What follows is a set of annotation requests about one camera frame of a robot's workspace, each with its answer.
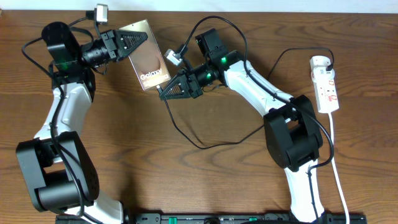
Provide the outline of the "Galaxy S25 Ultra smartphone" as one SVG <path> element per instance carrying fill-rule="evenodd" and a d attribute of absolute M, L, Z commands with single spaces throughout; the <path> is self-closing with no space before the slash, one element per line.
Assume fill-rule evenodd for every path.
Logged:
<path fill-rule="evenodd" d="M 163 56 L 147 19 L 120 28 L 143 32 L 147 39 L 129 55 L 134 71 L 144 91 L 170 80 Z"/>

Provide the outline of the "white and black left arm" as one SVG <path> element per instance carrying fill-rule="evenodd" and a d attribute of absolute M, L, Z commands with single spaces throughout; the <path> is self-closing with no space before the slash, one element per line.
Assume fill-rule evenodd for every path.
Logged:
<path fill-rule="evenodd" d="M 52 61 L 44 70 L 52 81 L 53 102 L 34 138 L 20 142 L 16 156 L 33 207 L 88 223 L 134 223 L 130 211 L 107 196 L 80 139 L 95 95 L 98 68 L 128 57 L 145 32 L 107 30 L 81 45 L 75 23 L 53 22 L 40 39 Z"/>

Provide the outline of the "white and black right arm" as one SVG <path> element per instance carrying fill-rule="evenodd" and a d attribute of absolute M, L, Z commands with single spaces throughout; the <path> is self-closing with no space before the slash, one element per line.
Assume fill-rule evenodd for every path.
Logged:
<path fill-rule="evenodd" d="M 299 222 L 319 222 L 324 208 L 316 169 L 325 130 L 315 117 L 311 101 L 272 85 L 254 69 L 246 53 L 229 51 L 216 29 L 195 39 L 204 63 L 192 67 L 185 58 L 185 44 L 177 51 L 166 51 L 167 60 L 176 66 L 183 63 L 184 67 L 159 91 L 160 99 L 197 98 L 203 94 L 203 87 L 215 80 L 239 93 L 263 117 L 267 150 L 287 176 L 291 214 Z"/>

